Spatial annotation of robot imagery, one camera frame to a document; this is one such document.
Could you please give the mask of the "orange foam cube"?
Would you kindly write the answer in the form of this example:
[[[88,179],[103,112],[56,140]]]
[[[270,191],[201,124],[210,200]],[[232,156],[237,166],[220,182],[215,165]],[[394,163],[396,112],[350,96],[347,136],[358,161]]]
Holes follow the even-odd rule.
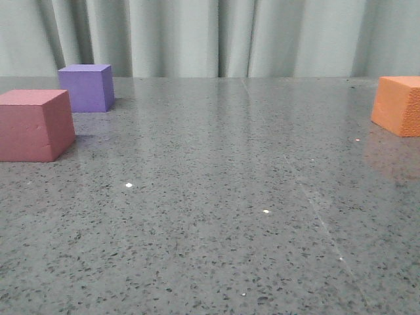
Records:
[[[418,137],[419,77],[380,77],[371,120],[399,137]]]

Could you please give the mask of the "grey-green curtain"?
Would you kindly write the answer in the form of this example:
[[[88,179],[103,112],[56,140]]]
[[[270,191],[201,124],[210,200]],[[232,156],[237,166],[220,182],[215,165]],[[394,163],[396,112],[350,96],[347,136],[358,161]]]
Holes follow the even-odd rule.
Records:
[[[418,1],[2,1],[1,75],[419,74]]]

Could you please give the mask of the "purple foam cube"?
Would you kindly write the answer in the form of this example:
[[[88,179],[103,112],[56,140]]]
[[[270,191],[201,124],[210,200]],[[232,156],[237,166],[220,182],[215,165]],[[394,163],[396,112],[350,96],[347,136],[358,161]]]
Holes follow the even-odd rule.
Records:
[[[58,70],[58,80],[69,92],[72,112],[107,112],[114,105],[110,64],[72,64]]]

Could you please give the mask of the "red foam cube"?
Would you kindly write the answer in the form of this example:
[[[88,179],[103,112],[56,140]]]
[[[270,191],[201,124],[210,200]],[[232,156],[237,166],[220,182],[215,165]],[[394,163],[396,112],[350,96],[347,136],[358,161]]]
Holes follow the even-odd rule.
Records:
[[[54,161],[74,140],[68,91],[15,89],[1,95],[1,161]]]

